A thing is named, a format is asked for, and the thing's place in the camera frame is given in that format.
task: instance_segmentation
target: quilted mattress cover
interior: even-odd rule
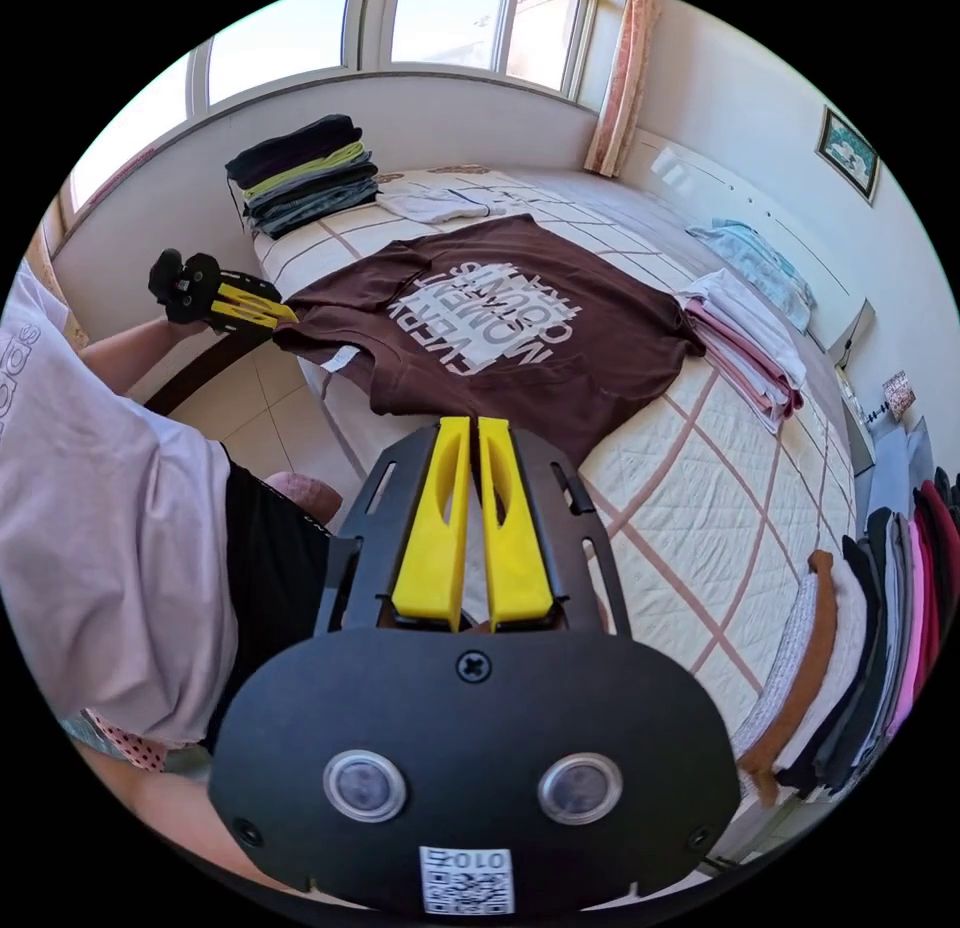
[[[651,287],[675,293],[694,278],[596,206],[503,172],[455,166],[380,180],[384,192],[395,182],[498,192],[513,200],[510,213],[529,212],[544,228]],[[391,241],[475,223],[420,224],[367,205],[278,241],[258,236],[254,246],[264,277],[286,298]],[[357,487],[383,448],[432,420],[377,416],[363,392],[335,370],[301,365],[356,471]],[[845,438],[813,392],[803,394],[803,409],[773,436],[710,364],[688,359],[666,395],[606,438],[581,467],[611,539],[633,637],[696,675],[731,736],[771,674],[808,556],[819,547],[839,557],[843,535],[855,531]],[[483,554],[473,504],[464,610],[483,620]],[[603,601],[599,575],[596,581]]]

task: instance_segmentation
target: printed text on t-shirt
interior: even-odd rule
[[[514,265],[465,262],[418,278],[416,291],[388,307],[390,317],[457,375],[475,375],[504,358],[538,364],[573,335],[581,310]]]
[[[3,438],[3,417],[10,411],[17,392],[17,375],[23,371],[33,346],[40,340],[36,325],[23,325],[15,336],[0,335],[0,439]]]

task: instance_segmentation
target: curtain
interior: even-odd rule
[[[24,254],[30,270],[37,276],[37,280],[49,291],[55,298],[58,298],[69,309],[70,305],[63,295],[60,282],[57,281],[57,273],[53,270],[53,262],[50,260],[50,249],[47,245],[47,236],[44,233],[44,226],[40,226],[33,233],[30,239],[30,245]],[[67,324],[63,332],[67,336],[74,351],[80,351],[87,346],[89,338],[86,332],[77,323],[71,311],[67,317]]]
[[[584,163],[587,171],[616,178],[623,169],[637,130],[650,43],[659,14],[656,0],[627,0],[603,108]]]

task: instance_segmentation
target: window frame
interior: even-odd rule
[[[408,74],[446,74],[461,78],[473,77],[483,81],[522,86],[527,90],[576,104],[583,81],[599,0],[580,0],[579,2],[577,17],[571,31],[570,47],[564,64],[563,82],[559,91],[506,73],[517,0],[501,0],[497,18],[497,31],[494,38],[493,63],[490,68],[394,62],[391,56],[397,1],[345,1],[341,29],[340,65],[315,71],[299,72],[262,85],[256,85],[229,98],[224,98],[216,104],[210,104],[209,94],[210,56],[216,36],[214,35],[198,45],[189,53],[187,60],[187,78],[184,84],[186,118],[174,128],[155,138],[122,165],[119,165],[109,178],[104,179],[94,196],[91,196],[82,205],[77,205],[73,191],[73,172],[71,172],[61,186],[59,199],[66,230],[69,231],[90,211],[94,210],[99,201],[126,177],[126,172],[136,171],[137,162],[151,149],[165,147],[208,119],[218,117],[233,109],[243,108],[251,102],[293,88],[322,84],[327,80],[342,79],[345,75],[405,72]]]

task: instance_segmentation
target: bed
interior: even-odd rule
[[[395,172],[391,185],[484,188],[543,227],[639,281],[675,293],[723,267],[687,236],[686,219],[657,198],[581,173],[479,166]],[[278,241],[255,239],[284,297],[393,240],[451,231],[366,205]],[[686,666],[731,736],[756,704],[780,644],[798,579],[817,547],[839,556],[856,531],[853,472],[832,365],[796,334],[808,367],[804,407],[772,436],[704,359],[688,359],[666,395],[606,438],[581,467],[611,537],[632,634]],[[302,361],[356,486],[387,445],[432,419],[377,416],[336,370]],[[479,510],[471,512],[464,609],[487,617]],[[603,601],[602,584],[598,594]]]

